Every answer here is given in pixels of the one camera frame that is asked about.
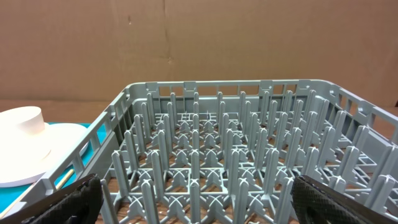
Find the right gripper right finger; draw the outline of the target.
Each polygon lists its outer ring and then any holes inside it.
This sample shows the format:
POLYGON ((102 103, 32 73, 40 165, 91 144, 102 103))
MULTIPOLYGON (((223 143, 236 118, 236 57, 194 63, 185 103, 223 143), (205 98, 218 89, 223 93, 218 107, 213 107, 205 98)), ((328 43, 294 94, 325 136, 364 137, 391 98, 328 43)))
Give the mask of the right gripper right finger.
POLYGON ((292 206, 300 223, 393 224, 396 221, 300 175, 292 186, 292 206))

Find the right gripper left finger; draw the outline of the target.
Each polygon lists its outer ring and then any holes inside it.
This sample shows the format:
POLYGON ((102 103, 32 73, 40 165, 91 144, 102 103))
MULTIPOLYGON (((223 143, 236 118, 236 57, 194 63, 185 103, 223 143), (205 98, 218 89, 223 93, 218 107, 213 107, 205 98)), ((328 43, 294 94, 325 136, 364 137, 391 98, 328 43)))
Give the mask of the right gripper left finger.
POLYGON ((92 173, 1 219, 1 223, 95 223, 102 204, 101 179, 92 173))

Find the white paper cup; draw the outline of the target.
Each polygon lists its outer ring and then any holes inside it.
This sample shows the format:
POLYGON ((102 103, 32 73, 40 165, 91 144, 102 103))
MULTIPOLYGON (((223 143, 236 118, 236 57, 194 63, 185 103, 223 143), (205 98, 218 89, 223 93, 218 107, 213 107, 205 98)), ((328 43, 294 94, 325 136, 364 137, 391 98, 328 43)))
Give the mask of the white paper cup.
POLYGON ((38 106, 23 106, 1 112, 1 131, 39 134, 44 129, 42 110, 38 106))

